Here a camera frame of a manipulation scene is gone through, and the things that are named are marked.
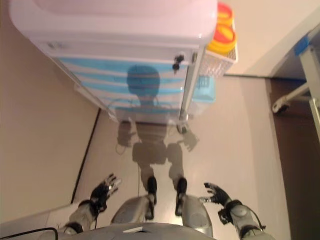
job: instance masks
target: caster wheel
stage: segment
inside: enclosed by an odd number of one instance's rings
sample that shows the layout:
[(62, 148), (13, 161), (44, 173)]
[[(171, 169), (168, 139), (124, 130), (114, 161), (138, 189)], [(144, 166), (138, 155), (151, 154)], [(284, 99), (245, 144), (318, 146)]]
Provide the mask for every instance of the caster wheel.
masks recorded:
[(180, 134), (185, 134), (186, 132), (188, 132), (188, 128), (187, 125), (183, 124), (183, 125), (177, 125), (176, 129), (178, 130), (178, 132)]
[(283, 113), (284, 111), (286, 111), (290, 106), (285, 104), (285, 105), (282, 105), (282, 106), (278, 106), (276, 103), (272, 106), (272, 111), (273, 111), (273, 114), (275, 115), (279, 115), (281, 113)]

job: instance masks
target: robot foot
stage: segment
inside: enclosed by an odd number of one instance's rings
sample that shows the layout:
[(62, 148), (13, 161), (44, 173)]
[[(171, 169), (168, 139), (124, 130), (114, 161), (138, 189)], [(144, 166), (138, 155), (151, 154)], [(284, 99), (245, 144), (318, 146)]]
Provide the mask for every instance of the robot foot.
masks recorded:
[(187, 180), (181, 177), (176, 187), (175, 215), (182, 216), (183, 197), (187, 191)]
[(149, 177), (147, 182), (149, 209), (145, 219), (152, 220), (155, 217), (155, 205), (157, 204), (157, 180), (154, 176)]

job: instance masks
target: metal frame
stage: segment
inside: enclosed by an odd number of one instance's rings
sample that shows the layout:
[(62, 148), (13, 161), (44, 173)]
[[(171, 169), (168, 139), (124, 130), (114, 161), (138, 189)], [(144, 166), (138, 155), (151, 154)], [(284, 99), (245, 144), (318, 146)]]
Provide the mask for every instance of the metal frame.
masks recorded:
[(199, 70), (206, 52), (206, 46), (201, 46), (198, 52), (194, 52), (192, 55), (191, 64), (188, 66), (188, 70), (185, 77), (184, 94), (181, 104), (179, 122), (177, 123), (177, 130), (183, 134), (188, 131), (188, 110), (192, 101), (192, 96), (196, 87), (196, 83), (199, 77)]
[(295, 46), (294, 50), (300, 58), (306, 83), (289, 94), (280, 97), (273, 104), (272, 111), (277, 114), (284, 111), (290, 105), (291, 101), (306, 100), (306, 97), (302, 95), (310, 91), (311, 99), (309, 100), (309, 104), (317, 135), (320, 140), (320, 62), (316, 53), (316, 46), (320, 45), (320, 42), (316, 42), (316, 38), (319, 35), (320, 24), (303, 37)]

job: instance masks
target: beige wall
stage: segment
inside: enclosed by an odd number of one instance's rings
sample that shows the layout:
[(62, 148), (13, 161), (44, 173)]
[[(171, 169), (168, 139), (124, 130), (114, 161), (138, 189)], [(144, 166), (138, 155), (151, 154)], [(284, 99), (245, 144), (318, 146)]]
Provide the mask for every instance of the beige wall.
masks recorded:
[(1, 1), (1, 212), (6, 222), (70, 203), (98, 108), (11, 24)]
[(228, 71), (232, 74), (273, 76), (286, 53), (320, 23), (319, 0), (222, 2), (228, 3), (235, 14), (239, 62)]

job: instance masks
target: wire basket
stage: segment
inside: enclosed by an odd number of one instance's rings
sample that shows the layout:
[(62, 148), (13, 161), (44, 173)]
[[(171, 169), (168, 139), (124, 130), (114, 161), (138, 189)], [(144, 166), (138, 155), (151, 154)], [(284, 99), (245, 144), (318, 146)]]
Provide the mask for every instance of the wire basket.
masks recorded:
[(220, 77), (235, 63), (238, 62), (238, 49), (235, 45), (227, 56), (205, 50), (199, 69), (200, 76)]

